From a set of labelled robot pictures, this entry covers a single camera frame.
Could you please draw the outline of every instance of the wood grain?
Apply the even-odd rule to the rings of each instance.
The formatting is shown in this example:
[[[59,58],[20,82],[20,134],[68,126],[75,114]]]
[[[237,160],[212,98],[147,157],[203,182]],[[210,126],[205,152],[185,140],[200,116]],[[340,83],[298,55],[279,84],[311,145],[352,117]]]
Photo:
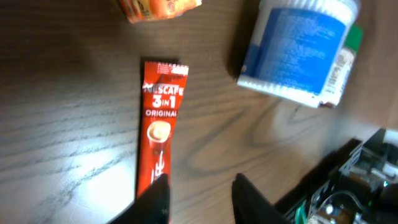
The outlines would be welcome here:
[[[395,91],[386,22],[396,2],[369,1],[370,47],[334,110],[260,95],[229,76],[257,4],[204,1],[131,25],[110,0],[0,1],[0,222],[105,223],[133,202],[142,57],[190,66],[172,143],[174,223],[233,223],[237,172],[275,202],[331,150],[392,119],[393,96],[380,86]],[[363,106],[374,94],[385,97],[381,108]]]

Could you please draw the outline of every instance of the coffee cup image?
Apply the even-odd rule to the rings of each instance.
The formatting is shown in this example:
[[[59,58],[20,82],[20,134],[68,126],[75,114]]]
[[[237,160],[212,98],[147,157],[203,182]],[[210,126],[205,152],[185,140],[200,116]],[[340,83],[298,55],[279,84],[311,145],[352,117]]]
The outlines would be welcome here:
[[[149,146],[154,150],[155,155],[159,155],[165,149],[171,129],[171,125],[166,121],[154,121],[149,125],[147,136]]]

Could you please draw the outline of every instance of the blue label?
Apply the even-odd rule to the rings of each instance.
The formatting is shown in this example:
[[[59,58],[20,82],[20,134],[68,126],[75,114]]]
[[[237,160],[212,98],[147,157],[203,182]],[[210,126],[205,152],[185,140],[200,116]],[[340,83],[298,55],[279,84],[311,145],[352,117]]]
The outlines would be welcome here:
[[[243,74],[319,95],[345,28],[319,12],[273,9],[261,45],[249,47]]]

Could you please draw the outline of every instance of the brown background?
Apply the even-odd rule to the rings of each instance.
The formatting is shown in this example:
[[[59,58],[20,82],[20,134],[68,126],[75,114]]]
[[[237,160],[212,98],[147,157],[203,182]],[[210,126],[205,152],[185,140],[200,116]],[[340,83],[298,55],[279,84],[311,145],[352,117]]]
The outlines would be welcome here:
[[[365,40],[334,110],[236,86],[227,70],[240,67],[257,5],[204,0],[131,25],[110,0],[1,0],[0,222],[104,223],[134,200],[144,56],[190,66],[173,140],[174,223],[232,223],[237,172],[275,202],[350,138],[398,126],[397,1],[364,1]]]

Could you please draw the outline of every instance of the green cap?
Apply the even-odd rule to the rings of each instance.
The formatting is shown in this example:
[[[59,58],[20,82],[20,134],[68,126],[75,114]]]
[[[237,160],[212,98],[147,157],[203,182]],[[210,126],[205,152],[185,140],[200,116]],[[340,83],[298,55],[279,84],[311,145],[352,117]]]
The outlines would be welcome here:
[[[352,50],[355,51],[355,53],[357,53],[359,46],[361,45],[362,38],[363,38],[362,29],[356,25],[353,25],[349,30],[344,46],[351,48]]]

